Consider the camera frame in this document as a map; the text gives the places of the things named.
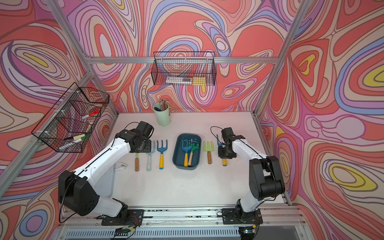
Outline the lime rake wooden handle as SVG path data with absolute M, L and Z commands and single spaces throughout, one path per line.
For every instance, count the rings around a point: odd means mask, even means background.
M 207 153 L 208 164 L 212 164 L 212 152 L 214 151 L 214 142 L 213 141 L 203 141 L 203 151 Z

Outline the light blue rake pale handle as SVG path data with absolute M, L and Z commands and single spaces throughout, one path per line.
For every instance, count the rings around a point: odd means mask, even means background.
M 155 141 L 152 141 L 151 143 L 151 151 L 147 153 L 148 159 L 147 159 L 147 171 L 150 172 L 152 170 L 152 154 L 156 150 L 156 143 Z

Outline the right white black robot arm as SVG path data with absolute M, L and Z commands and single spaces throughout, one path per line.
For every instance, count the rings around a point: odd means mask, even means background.
M 274 201 L 286 191 L 280 161 L 275 156 L 267 156 L 242 135 L 235 135 L 232 128 L 221 130 L 222 147 L 218 155 L 222 159 L 238 156 L 249 161 L 249 192 L 238 200 L 240 213 L 252 213 L 264 202 Z

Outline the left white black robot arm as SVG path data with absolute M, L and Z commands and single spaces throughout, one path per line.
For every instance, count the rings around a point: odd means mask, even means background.
M 136 128 L 117 133 L 104 150 L 81 167 L 62 172 L 58 180 L 60 207 L 66 207 L 79 216 L 96 213 L 115 218 L 122 213 L 125 204 L 99 195 L 96 185 L 125 155 L 150 152 L 153 132 L 152 125 L 141 121 Z

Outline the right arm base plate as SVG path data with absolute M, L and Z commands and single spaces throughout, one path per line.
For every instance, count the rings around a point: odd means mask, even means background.
M 221 213 L 224 225 L 261 225 L 263 223 L 260 210 L 245 213 L 237 208 L 224 208 L 221 209 Z

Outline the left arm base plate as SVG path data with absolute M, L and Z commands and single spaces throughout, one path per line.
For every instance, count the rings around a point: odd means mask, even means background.
M 142 225 L 144 210 L 133 209 L 123 210 L 117 217 L 105 216 L 102 219 L 102 226 L 134 226 Z

